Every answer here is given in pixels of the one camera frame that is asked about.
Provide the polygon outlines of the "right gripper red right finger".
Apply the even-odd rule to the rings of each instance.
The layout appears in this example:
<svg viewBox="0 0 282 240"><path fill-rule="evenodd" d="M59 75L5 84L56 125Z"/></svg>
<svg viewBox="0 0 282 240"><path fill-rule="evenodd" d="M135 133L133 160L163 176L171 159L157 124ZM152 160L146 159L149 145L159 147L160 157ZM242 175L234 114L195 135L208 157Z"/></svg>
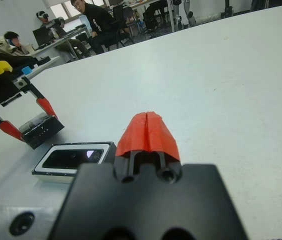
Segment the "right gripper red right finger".
<svg viewBox="0 0 282 240"><path fill-rule="evenodd" d="M155 159L156 172L160 180L167 184L176 183L182 175L180 154L175 138L162 117L149 111L146 126L150 155Z"/></svg>

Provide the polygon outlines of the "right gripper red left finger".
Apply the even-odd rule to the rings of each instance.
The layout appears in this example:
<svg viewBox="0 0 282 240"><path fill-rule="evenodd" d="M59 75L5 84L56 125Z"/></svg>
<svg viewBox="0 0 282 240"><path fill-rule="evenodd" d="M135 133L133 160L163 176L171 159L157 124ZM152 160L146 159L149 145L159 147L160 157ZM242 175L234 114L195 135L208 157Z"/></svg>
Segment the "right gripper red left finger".
<svg viewBox="0 0 282 240"><path fill-rule="evenodd" d="M136 114L118 142L113 169L118 182L129 182L135 175L136 155L147 149L145 112Z"/></svg>

